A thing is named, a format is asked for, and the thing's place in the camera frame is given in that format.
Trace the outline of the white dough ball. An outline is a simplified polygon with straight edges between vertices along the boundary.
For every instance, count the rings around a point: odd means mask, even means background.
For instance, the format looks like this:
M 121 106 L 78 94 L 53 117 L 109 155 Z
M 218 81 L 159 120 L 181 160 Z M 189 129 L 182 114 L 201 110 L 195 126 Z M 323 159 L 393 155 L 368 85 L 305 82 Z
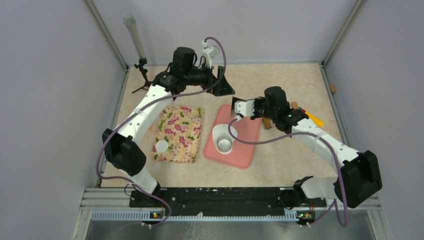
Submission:
M 220 154 L 228 155 L 233 149 L 235 138 L 230 133 L 238 136 L 237 130 L 227 123 L 217 124 L 212 128 L 212 142 Z

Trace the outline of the wooden rolling pin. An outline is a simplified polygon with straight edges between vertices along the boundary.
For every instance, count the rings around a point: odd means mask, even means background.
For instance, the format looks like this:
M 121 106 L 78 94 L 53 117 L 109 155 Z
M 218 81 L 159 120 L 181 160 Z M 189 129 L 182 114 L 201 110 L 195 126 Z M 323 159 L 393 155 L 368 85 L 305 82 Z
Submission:
M 291 102 L 290 106 L 294 109 L 299 109 L 299 105 L 296 101 Z M 270 119 L 267 119 L 267 118 L 262 118 L 261 122 L 262 122 L 263 128 L 265 130 L 270 130 L 270 129 L 274 128 L 274 126 L 275 126 L 272 123 L 272 121 Z

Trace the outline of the pink silicone mat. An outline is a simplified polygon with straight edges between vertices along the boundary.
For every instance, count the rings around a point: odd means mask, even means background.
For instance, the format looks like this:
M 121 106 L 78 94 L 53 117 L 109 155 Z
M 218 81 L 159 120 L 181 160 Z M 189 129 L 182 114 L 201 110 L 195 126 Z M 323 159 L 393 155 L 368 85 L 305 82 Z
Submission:
M 221 105 L 215 121 L 212 125 L 203 155 L 221 164 L 229 165 L 239 169 L 250 167 L 256 146 L 245 144 L 246 142 L 257 142 L 262 120 L 243 118 L 240 121 L 230 123 L 234 118 L 230 116 L 231 106 Z

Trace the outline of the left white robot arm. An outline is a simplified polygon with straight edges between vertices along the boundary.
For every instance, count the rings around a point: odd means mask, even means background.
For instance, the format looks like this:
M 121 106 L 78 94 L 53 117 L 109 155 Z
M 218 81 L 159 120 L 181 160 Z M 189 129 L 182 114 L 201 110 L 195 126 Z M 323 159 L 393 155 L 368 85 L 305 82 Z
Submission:
M 159 72 L 148 91 L 131 114 L 114 129 L 102 134 L 101 153 L 116 169 L 124 173 L 123 180 L 142 192 L 141 200 L 149 207 L 160 202 L 156 190 L 158 182 L 146 167 L 147 157 L 138 143 L 143 139 L 153 121 L 175 99 L 195 95 L 186 93 L 188 86 L 201 87 L 198 94 L 209 93 L 216 97 L 235 94 L 225 79 L 226 64 L 218 66 L 214 75 L 212 60 L 218 54 L 225 55 L 222 46 L 205 46 L 201 52 L 204 62 L 195 66 L 196 52 L 189 47 L 178 47 L 166 70 Z

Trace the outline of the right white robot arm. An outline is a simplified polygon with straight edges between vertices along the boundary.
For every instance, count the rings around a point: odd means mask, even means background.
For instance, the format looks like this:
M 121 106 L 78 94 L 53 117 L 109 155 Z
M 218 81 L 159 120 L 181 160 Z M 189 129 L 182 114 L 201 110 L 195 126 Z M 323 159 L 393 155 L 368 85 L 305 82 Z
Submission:
M 306 176 L 293 186 L 293 200 L 307 206 L 313 199 L 340 200 L 344 207 L 356 208 L 383 187 L 377 156 L 370 150 L 360 152 L 322 130 L 305 112 L 292 108 L 279 86 L 264 90 L 264 95 L 244 100 L 233 97 L 231 115 L 268 119 L 284 132 L 320 156 L 337 174 L 336 177 Z

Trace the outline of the floral rectangular tray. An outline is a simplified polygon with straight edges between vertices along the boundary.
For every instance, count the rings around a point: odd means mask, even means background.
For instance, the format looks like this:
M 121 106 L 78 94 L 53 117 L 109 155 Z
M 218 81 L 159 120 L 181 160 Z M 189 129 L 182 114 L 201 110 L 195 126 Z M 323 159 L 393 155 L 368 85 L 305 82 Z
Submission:
M 168 106 L 159 116 L 151 157 L 158 162 L 193 164 L 197 160 L 204 110 L 200 107 Z M 157 153 L 159 140 L 169 143 L 166 152 Z

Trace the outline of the colourful toy block stack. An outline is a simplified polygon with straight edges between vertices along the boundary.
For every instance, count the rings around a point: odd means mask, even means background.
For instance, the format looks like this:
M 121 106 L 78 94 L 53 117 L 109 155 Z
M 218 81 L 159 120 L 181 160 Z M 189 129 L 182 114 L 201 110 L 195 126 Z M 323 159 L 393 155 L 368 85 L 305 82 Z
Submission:
M 322 128 L 324 126 L 324 121 L 315 116 L 314 114 L 310 113 L 309 111 L 299 107 L 299 109 L 305 113 L 319 128 Z

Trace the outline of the small cork piece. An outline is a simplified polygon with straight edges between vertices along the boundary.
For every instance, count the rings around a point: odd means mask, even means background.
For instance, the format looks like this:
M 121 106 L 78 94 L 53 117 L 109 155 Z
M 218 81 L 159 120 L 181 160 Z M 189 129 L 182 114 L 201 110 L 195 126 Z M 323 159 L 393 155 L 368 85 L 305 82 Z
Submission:
M 335 94 L 337 92 L 337 88 L 334 84 L 329 84 L 328 86 L 329 86 L 331 94 Z

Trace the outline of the black tripod with tube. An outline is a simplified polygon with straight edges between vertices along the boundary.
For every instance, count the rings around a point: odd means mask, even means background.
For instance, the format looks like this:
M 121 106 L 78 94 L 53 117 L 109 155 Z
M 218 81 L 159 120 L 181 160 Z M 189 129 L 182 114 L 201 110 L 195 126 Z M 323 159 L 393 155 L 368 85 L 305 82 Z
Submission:
M 134 67 L 140 71 L 144 79 L 144 84 L 141 87 L 133 90 L 131 93 L 135 94 L 136 92 L 140 90 L 148 91 L 152 82 L 148 80 L 148 76 L 147 76 L 148 70 L 145 69 L 145 65 L 148 63 L 148 61 L 147 61 L 146 53 L 144 51 L 144 47 L 140 38 L 140 34 L 137 29 L 136 18 L 131 13 L 125 13 L 123 15 L 123 23 L 130 34 L 131 40 L 134 44 L 135 50 L 139 58 L 138 64 L 135 64 Z

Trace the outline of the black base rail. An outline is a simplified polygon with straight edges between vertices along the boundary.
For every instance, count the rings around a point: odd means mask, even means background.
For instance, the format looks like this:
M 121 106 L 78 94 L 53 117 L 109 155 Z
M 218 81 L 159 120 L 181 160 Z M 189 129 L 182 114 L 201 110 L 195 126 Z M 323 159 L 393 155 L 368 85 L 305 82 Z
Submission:
M 292 187 L 168 187 L 153 192 L 154 199 L 133 190 L 131 208 L 162 208 L 173 217 L 282 216 L 295 208 L 326 207 L 325 200 L 307 199 Z

